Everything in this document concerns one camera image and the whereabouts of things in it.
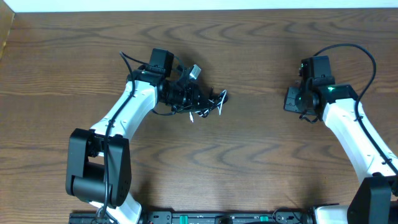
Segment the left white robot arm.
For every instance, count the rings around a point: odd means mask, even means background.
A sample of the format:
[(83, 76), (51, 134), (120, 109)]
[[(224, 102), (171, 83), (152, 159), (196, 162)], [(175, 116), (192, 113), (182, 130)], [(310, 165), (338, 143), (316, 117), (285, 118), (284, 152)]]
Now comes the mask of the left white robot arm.
[(130, 142), (147, 113), (157, 103), (169, 115), (194, 114), (206, 118), (221, 110), (227, 91), (205, 95), (197, 83), (198, 65), (187, 68), (168, 50), (154, 48), (149, 62), (128, 66), (126, 86), (110, 111), (90, 129), (76, 128), (68, 145), (65, 188), (96, 207), (95, 213), (71, 213), (70, 223), (142, 223), (142, 205), (130, 193)]

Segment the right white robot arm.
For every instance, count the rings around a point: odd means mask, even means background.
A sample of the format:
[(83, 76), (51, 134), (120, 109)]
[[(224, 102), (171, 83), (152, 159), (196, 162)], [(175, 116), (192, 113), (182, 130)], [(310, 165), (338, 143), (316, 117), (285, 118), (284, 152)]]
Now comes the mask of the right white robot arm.
[(392, 195), (397, 194), (397, 156), (369, 122), (349, 84), (337, 84), (327, 56), (303, 59), (302, 81), (288, 89), (284, 109), (310, 123), (322, 121), (349, 158), (360, 186), (349, 205), (312, 208), (307, 223), (396, 222)]

